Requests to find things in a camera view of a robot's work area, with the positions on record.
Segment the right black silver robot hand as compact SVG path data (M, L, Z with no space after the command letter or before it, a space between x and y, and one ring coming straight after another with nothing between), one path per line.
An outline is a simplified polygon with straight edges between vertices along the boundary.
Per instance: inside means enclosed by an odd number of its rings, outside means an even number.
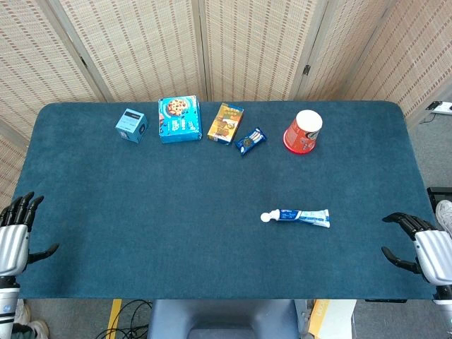
M412 241L417 257L414 262L402 260L385 246L381 248L394 266L420 274L434 286L451 284L451 236L426 220L406 213L391 213L383 222L395 222Z

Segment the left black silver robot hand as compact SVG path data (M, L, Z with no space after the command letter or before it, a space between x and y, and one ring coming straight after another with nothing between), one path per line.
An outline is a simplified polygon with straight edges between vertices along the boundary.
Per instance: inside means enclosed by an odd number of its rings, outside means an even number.
M30 253L29 243L38 206L44 196L33 198L34 191L19 196L1 210L1 279L14 279L29 264L52 256L59 244L47 250Z

